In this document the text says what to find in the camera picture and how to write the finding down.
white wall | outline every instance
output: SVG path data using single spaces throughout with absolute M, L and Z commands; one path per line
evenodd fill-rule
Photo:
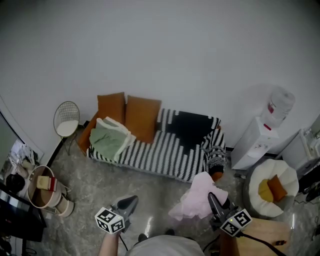
M 299 2 L 6 0 L 0 95 L 44 162 L 61 102 L 76 102 L 85 121 L 96 95 L 121 91 L 220 117 L 233 147 L 280 85 L 296 97 L 281 143 L 320 111 L 319 6 Z

table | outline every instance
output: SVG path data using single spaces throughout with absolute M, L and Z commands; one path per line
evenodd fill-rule
M 252 222 L 243 233 L 264 240 L 272 245 L 276 241 L 287 241 L 284 245 L 275 246 L 284 254 L 290 243 L 290 227 L 287 223 L 273 220 L 252 218 Z M 275 256 L 276 254 L 266 245 L 247 237 L 231 237 L 221 234 L 220 256 Z

gray floor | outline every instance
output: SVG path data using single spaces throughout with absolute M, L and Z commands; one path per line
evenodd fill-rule
M 27 242 L 27 247 L 35 249 L 40 256 L 97 255 L 105 233 L 97 227 L 94 216 L 101 207 L 124 195 L 139 197 L 139 205 L 131 216 L 132 224 L 122 235 L 128 248 L 137 242 L 140 233 L 152 237 L 163 234 L 168 228 L 173 228 L 177 235 L 194 238 L 202 248 L 216 236 L 208 217 L 179 222 L 168 216 L 168 211 L 190 188 L 188 183 L 88 159 L 75 143 L 71 146 L 71 156 L 67 156 L 62 148 L 51 168 L 58 180 L 72 189 L 68 197 L 75 202 L 75 208 L 67 218 L 49 214 L 51 219 L 46 219 L 48 227 L 44 230 L 42 242 Z M 216 185 L 228 191 L 242 207 L 243 181 L 234 178 L 234 173 L 228 165 Z M 311 241 L 318 204 L 295 203 L 277 220 L 291 226 L 293 214 L 294 229 L 287 255 L 314 256 L 320 249 L 320 236 Z M 119 256 L 126 253 L 121 242 L 118 251 Z

brown cushion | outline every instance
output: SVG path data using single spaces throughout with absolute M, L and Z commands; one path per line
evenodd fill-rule
M 272 203 L 274 201 L 274 195 L 272 194 L 272 192 L 268 186 L 268 179 L 263 179 L 260 182 L 258 194 L 264 201 L 267 201 L 270 203 Z
M 154 141 L 156 121 L 161 100 L 138 98 L 128 95 L 125 127 L 136 139 L 145 143 Z
M 285 191 L 284 187 L 281 185 L 278 175 L 275 175 L 272 179 L 268 180 L 267 184 L 276 202 L 279 202 L 286 196 L 287 191 Z
M 101 119 L 110 117 L 125 124 L 125 93 L 119 92 L 109 95 L 98 95 L 98 116 Z

